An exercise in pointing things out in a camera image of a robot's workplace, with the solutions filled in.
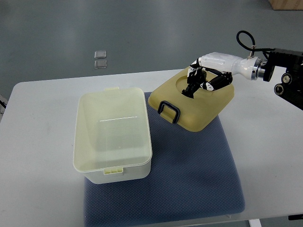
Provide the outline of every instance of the black metal bracket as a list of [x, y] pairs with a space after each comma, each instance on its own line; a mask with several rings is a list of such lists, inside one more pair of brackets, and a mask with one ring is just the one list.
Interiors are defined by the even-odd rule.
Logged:
[[288, 220], [293, 221], [293, 220], [301, 220], [303, 219], [303, 214], [297, 214], [297, 215], [290, 215], [288, 216]]

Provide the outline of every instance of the cardboard box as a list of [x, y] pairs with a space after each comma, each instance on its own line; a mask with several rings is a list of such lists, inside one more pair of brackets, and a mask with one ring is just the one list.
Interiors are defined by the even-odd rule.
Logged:
[[303, 0], [269, 0], [274, 10], [303, 10]]

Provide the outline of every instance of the black cable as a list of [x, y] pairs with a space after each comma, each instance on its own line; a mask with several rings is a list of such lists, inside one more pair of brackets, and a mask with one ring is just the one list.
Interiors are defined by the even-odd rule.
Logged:
[[4, 109], [6, 109], [6, 105], [5, 105], [5, 103], [4, 103], [4, 102], [2, 102], [1, 100], [0, 100], [0, 105], [1, 105], [1, 106], [3, 106], [3, 107], [4, 107]]
[[249, 48], [248, 46], [244, 45], [244, 44], [240, 41], [239, 36], [240, 36], [240, 34], [242, 34], [242, 33], [245, 33], [245, 34], [247, 34], [247, 35], [250, 37], [253, 46], [256, 45], [256, 42], [255, 42], [255, 39], [254, 39], [254, 37], [252, 36], [252, 34], [249, 33], [248, 31], [244, 31], [244, 30], [239, 31], [239, 32], [237, 33], [236, 39], [237, 39], [238, 44], [239, 44], [241, 47], [243, 47], [245, 50], [252, 51], [253, 53], [254, 53], [254, 52], [263, 52], [263, 54], [264, 54], [264, 56], [265, 56], [266, 59], [268, 59], [268, 56], [267, 56], [267, 54], [269, 54], [268, 51], [274, 51], [274, 50], [275, 50], [274, 48]]

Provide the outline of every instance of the black handle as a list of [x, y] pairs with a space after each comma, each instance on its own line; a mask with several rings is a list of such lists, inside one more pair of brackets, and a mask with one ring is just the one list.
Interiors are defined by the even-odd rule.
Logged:
[[168, 108], [170, 108], [170, 109], [172, 109], [173, 111], [176, 112], [176, 115], [175, 115], [174, 119], [172, 120], [172, 123], [176, 124], [179, 120], [180, 115], [181, 115], [181, 111], [179, 110], [178, 107], [174, 106], [173, 104], [169, 103], [168, 101], [162, 101], [159, 104], [158, 114], [161, 114], [163, 112], [165, 106], [167, 106]]

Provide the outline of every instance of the white table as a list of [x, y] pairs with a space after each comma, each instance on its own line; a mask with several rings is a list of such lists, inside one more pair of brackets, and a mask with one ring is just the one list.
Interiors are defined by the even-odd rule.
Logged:
[[[17, 84], [0, 123], [0, 226], [82, 227], [84, 177], [72, 165], [78, 99], [107, 87], [153, 91], [179, 71]], [[219, 114], [245, 210], [150, 226], [303, 213], [303, 111], [274, 94], [282, 74], [276, 69], [269, 83], [234, 76], [235, 97]]]

